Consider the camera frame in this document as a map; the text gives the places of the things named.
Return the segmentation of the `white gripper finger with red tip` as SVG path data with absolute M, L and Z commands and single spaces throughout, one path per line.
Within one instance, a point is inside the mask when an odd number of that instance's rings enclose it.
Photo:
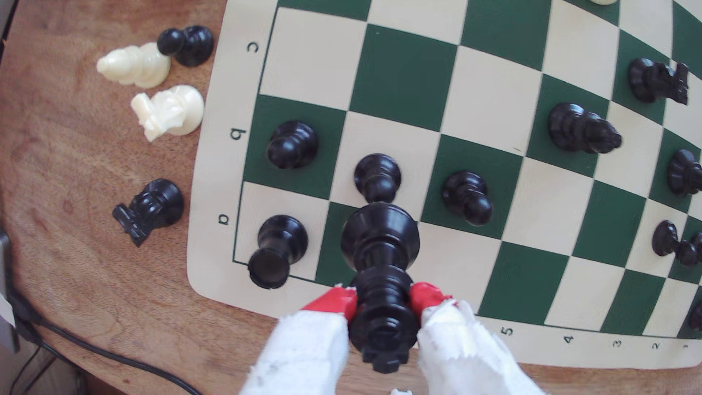
M 350 354 L 353 287 L 336 285 L 279 319 L 240 394 L 335 394 Z
M 429 394 L 545 394 L 466 300 L 426 282 L 412 284 L 409 297 Z

